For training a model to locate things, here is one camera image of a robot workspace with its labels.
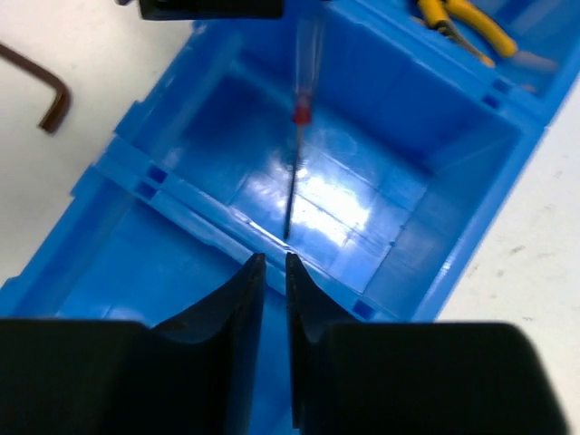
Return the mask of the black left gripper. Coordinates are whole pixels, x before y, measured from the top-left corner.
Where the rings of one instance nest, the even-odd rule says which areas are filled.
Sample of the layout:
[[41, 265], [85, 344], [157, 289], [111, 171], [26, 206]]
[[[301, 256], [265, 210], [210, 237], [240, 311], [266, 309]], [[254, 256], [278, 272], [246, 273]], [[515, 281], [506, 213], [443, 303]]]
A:
[[278, 19], [283, 0], [140, 0], [145, 20]]

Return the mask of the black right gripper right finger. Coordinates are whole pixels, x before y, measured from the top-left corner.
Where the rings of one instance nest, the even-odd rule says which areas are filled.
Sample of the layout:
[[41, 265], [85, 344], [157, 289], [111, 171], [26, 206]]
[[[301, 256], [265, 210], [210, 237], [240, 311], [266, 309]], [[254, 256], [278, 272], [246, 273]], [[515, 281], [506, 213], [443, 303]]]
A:
[[366, 323], [285, 260], [302, 434], [566, 434], [535, 347], [505, 323]]

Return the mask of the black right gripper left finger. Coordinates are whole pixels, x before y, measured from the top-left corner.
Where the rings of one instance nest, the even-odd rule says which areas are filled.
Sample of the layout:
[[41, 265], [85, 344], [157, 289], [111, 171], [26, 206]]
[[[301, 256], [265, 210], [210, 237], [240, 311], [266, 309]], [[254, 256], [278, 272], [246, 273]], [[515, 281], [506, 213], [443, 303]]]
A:
[[134, 321], [4, 319], [4, 434], [245, 434], [266, 260], [148, 327]]

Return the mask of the clear blue handle screwdriver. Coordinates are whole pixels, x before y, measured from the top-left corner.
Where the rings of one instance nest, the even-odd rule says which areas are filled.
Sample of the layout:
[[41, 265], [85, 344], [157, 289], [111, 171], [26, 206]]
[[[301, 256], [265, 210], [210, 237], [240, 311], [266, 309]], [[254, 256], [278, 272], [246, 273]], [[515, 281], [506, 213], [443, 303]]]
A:
[[323, 45], [323, 16], [311, 14], [298, 22], [295, 57], [295, 110], [292, 121], [295, 125], [295, 155], [289, 181], [285, 209], [283, 239], [291, 233], [291, 220], [295, 202], [295, 186], [305, 130], [312, 122], [314, 94], [318, 83]]

